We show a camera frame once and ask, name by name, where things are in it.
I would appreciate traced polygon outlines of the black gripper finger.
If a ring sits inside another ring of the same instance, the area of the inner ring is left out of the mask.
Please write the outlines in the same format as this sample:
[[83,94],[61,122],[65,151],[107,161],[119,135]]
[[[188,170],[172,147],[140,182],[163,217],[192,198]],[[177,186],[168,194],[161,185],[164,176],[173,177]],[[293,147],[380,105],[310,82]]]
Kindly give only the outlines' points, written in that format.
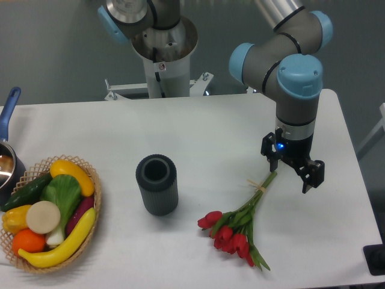
[[318,188],[324,182],[325,162],[321,160],[305,159],[297,170],[297,175],[303,181],[302,193],[307,193],[311,188]]
[[276,136],[270,132],[262,139],[261,154],[267,158],[269,162],[269,171],[274,172],[278,168],[278,162],[281,154],[276,151]]

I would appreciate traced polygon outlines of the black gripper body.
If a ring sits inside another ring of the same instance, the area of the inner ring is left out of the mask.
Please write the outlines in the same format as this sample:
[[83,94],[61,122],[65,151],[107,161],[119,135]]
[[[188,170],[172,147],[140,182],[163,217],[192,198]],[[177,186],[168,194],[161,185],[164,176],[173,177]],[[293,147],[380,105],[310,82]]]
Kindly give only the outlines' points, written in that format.
[[289,140],[283,138],[280,133],[275,133],[274,170],[278,167],[278,160],[291,166],[298,176],[306,176],[308,173],[308,161],[312,147],[313,134],[302,140]]

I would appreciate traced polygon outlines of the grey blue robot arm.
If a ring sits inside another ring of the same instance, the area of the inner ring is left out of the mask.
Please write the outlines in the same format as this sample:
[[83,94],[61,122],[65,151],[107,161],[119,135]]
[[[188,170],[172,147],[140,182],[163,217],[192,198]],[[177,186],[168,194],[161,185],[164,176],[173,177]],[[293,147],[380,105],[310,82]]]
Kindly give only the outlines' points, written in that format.
[[[324,181],[324,163],[310,157],[323,85],[314,53],[330,41],[333,26],[327,15],[308,11],[300,1],[258,1],[257,6],[274,36],[261,46],[237,46],[229,72],[276,103],[276,127],[263,138],[261,153],[271,170],[279,161],[291,166],[307,192]],[[190,56],[198,37],[179,1],[105,1],[97,14],[115,41],[131,42],[142,58],[151,98],[189,96]]]

